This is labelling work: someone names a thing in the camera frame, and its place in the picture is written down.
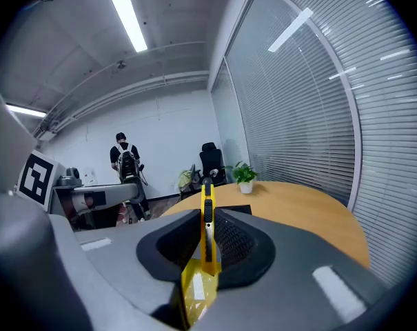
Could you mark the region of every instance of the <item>ceiling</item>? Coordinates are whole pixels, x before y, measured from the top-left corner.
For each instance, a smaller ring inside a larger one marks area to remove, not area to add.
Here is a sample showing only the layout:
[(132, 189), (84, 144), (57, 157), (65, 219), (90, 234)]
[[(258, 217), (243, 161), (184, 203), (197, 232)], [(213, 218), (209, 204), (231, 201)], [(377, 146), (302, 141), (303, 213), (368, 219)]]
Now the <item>ceiling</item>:
[[(132, 0), (148, 46), (138, 54), (111, 0), (39, 3), (18, 14), (0, 46), (0, 93), (18, 106), (52, 110), (48, 124), (130, 84), (207, 70), (208, 28), (218, 25), (213, 11), (225, 1)], [(20, 119), (29, 131), (40, 123)]]

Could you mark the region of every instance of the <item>chair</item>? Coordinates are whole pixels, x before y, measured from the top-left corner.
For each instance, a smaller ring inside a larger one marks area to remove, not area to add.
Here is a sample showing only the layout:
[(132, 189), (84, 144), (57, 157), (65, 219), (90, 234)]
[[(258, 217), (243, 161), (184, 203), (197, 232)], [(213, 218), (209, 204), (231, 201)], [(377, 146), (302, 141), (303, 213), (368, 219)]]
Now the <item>chair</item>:
[(199, 156), (203, 166), (203, 177), (200, 183), (202, 184), (204, 178), (210, 177), (210, 172), (213, 169), (217, 169), (217, 175), (212, 177), (214, 186), (226, 184), (225, 167), (222, 166), (222, 151), (218, 150), (214, 143), (208, 142), (202, 145), (202, 152)]
[(199, 181), (201, 180), (201, 170), (196, 170), (196, 166), (193, 164), (192, 167), (190, 168), (190, 172), (191, 172), (191, 181), (184, 186), (183, 188), (179, 188), (179, 192), (181, 193), (181, 201), (184, 199), (185, 194), (190, 194), (193, 195), (196, 193), (196, 190), (194, 189), (193, 184), (197, 183), (198, 181), (195, 181), (196, 179), (196, 174), (199, 177)]

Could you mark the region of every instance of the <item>window blinds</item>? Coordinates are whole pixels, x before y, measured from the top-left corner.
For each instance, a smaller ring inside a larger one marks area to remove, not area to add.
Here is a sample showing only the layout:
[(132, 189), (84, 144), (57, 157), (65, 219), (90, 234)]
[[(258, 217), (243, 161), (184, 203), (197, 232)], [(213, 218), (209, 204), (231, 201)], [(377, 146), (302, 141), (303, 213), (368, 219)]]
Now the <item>window blinds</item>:
[(292, 0), (314, 11), (356, 97), (363, 163), (354, 214), (388, 285), (417, 264), (417, 45), (386, 0)]
[[(212, 89), (214, 111), (221, 135), (223, 158), (226, 166), (235, 166), (239, 161), (250, 163), (247, 140), (243, 129), (241, 111), (225, 61), (222, 62)], [(228, 182), (234, 183), (231, 171), (227, 170)]]
[(354, 132), (347, 96), (318, 37), (302, 25), (268, 48), (297, 17), (281, 0), (253, 0), (226, 59), (251, 165), (259, 180), (317, 188), (347, 205)]

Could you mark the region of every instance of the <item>desk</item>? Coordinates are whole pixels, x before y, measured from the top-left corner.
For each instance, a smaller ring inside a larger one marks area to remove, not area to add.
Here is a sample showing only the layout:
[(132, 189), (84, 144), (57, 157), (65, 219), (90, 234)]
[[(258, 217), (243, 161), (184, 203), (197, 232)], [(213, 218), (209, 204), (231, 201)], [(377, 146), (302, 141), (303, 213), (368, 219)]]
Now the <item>desk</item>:
[[(313, 232), (369, 268), (363, 230), (355, 216), (329, 195), (278, 181), (257, 181), (251, 194), (242, 194), (236, 184), (214, 190), (216, 206), (251, 205), (253, 216)], [(201, 193), (198, 193), (178, 202), (164, 215), (200, 207)]]

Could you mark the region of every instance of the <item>potted plant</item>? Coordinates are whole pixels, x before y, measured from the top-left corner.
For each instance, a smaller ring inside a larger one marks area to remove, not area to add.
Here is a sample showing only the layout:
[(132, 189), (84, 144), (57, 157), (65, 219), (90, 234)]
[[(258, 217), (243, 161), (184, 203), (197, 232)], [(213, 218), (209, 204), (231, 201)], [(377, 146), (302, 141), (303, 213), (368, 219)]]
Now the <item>potted plant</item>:
[(233, 169), (233, 177), (236, 179), (242, 194), (251, 194), (254, 178), (257, 177), (258, 174), (246, 163), (243, 163), (242, 165), (241, 163), (242, 161), (238, 162), (234, 168), (230, 165), (225, 168)]

